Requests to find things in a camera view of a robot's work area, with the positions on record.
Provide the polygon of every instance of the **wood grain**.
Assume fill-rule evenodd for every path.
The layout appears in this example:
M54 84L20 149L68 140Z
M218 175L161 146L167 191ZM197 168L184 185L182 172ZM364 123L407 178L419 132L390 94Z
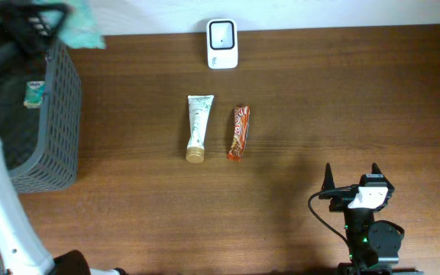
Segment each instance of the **wood grain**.
M399 267L440 273L440 25L242 32L211 70L204 34L107 37L73 50L82 80L79 176L21 196L54 255L137 273L303 272L348 261L306 207L378 163L396 187L377 219L407 233ZM215 95L205 163L185 161L188 95ZM251 106L242 163L233 107ZM343 217L315 210L337 229Z

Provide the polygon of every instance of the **red wrapper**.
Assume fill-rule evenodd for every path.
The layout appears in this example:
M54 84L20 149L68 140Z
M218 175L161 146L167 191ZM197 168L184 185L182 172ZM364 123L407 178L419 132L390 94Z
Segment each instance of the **red wrapper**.
M227 160L241 161L244 155L245 142L248 139L249 115L251 108L249 106L235 107L234 109L234 141L227 154Z

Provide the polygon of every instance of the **cream tube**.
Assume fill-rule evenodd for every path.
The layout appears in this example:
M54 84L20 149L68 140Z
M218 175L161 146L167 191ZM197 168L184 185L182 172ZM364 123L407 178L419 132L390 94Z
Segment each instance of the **cream tube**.
M189 129L191 137L186 148L186 160L202 163L205 159L205 133L212 108L213 95L189 95Z

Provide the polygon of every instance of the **white wall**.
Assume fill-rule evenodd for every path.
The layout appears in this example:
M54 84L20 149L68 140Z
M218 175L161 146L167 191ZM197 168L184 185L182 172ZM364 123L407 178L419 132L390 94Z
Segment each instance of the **white wall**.
M440 23L440 0L89 0L103 34L205 31L229 17L239 31Z

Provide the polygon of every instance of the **gold tube cap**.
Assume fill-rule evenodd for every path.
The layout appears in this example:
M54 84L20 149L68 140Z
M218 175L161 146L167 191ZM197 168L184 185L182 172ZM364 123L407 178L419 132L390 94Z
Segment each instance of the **gold tube cap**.
M205 160L205 149L201 147L186 149L186 160L190 163L202 163Z

